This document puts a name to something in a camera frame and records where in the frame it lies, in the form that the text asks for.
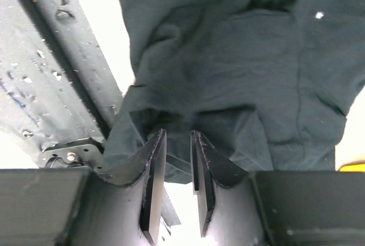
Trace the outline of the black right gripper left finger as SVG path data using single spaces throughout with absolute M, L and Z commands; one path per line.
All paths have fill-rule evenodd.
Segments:
M 108 171 L 1 171 L 2 245 L 156 245 L 166 132 Z

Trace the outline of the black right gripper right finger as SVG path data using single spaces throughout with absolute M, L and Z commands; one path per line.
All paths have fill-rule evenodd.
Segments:
M 191 133 L 200 234 L 214 245 L 363 245 L 361 172 L 246 172 Z

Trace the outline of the black t shirt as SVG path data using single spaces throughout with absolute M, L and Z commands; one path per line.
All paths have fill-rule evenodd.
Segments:
M 191 181 L 190 133 L 246 171 L 332 171 L 364 86 L 364 0 L 119 0 L 135 82 L 111 168 L 167 132 L 165 180 Z

